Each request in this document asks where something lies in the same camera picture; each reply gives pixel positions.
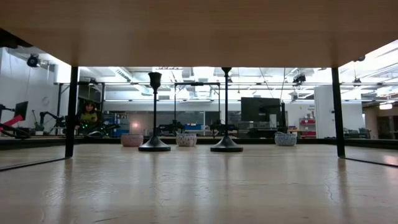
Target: person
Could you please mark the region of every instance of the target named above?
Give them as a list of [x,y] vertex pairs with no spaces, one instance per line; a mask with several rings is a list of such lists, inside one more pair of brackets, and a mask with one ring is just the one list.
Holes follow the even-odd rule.
[[95,103],[87,101],[83,111],[76,115],[76,129],[80,128],[81,123],[88,123],[90,126],[97,126],[101,123],[101,116],[96,110]]

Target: gray basket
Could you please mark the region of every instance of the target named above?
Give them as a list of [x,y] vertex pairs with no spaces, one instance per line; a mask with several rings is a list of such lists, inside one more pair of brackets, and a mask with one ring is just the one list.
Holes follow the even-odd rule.
[[295,146],[297,136],[295,134],[285,134],[278,132],[275,134],[275,144],[277,146]]

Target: black candlestick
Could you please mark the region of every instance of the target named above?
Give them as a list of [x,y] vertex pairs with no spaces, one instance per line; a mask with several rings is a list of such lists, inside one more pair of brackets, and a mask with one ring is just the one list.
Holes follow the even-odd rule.
[[150,72],[148,73],[150,78],[150,86],[154,89],[154,133],[152,137],[142,146],[138,147],[139,151],[146,152],[159,152],[159,151],[169,151],[170,146],[164,144],[162,140],[157,136],[157,128],[156,128],[156,95],[157,89],[160,87],[160,78],[162,78],[162,74],[159,72]]
[[211,152],[242,152],[243,147],[237,145],[228,135],[228,72],[232,68],[222,68],[225,73],[225,128],[222,140],[210,148]]

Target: black monitor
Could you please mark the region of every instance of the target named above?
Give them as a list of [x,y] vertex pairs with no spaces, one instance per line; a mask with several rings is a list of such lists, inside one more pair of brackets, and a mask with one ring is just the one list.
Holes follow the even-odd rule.
[[14,117],[21,115],[23,118],[23,121],[25,121],[26,119],[26,111],[27,111],[27,101],[22,102],[22,103],[17,103],[15,105],[15,113],[14,113]]
[[269,116],[276,115],[277,122],[281,121],[279,98],[241,98],[242,121],[270,121]]

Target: wooden floor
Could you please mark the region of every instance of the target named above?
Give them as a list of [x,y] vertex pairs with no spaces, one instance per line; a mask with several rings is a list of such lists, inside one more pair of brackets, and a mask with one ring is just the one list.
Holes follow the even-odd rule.
[[[398,220],[398,169],[338,159],[335,146],[244,146],[236,154],[209,146],[162,153],[105,144],[75,149],[67,161],[1,172],[1,223]],[[35,150],[63,153],[63,147]]]

